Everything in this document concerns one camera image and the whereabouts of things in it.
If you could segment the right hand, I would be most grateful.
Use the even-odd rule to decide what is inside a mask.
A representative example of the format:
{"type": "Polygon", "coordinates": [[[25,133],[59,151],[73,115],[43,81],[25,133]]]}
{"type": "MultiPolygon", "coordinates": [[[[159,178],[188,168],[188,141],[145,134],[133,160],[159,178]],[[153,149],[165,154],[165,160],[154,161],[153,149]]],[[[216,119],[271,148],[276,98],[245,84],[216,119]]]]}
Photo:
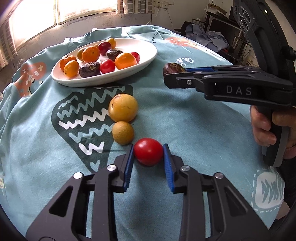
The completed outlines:
{"type": "Polygon", "coordinates": [[[287,140],[287,146],[283,158],[286,160],[295,158],[295,107],[284,110],[275,111],[271,118],[266,117],[258,111],[258,107],[250,106],[250,118],[254,139],[257,144],[263,147],[269,147],[276,143],[276,136],[271,132],[271,124],[277,126],[289,127],[290,132],[287,140]]]}

